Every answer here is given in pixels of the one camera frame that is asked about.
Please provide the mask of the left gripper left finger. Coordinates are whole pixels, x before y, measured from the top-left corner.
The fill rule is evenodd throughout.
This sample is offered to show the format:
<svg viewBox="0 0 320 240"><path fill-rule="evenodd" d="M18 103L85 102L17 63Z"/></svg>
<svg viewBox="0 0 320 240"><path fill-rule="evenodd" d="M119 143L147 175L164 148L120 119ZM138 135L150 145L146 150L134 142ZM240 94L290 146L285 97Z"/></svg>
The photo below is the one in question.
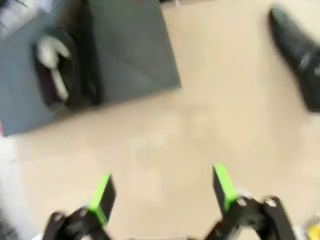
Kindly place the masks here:
<svg viewBox="0 0 320 240"><path fill-rule="evenodd" d="M43 231L45 240L109 240L104 230L114 207L117 192L110 173L104 174L97 185L89 204L67 215L54 211Z"/></svg>

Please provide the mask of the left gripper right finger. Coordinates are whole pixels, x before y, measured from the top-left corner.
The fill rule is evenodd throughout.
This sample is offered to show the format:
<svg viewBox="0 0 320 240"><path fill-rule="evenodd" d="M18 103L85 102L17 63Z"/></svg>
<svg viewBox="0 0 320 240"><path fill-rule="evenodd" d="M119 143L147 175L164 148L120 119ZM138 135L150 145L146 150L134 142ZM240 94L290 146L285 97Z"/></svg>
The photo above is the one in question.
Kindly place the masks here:
<svg viewBox="0 0 320 240"><path fill-rule="evenodd" d="M212 167L212 185L221 219L206 235L206 240L235 240L242 228L253 230L261 240L295 240L281 200L274 195L263 201L237 193L227 169L222 164Z"/></svg>

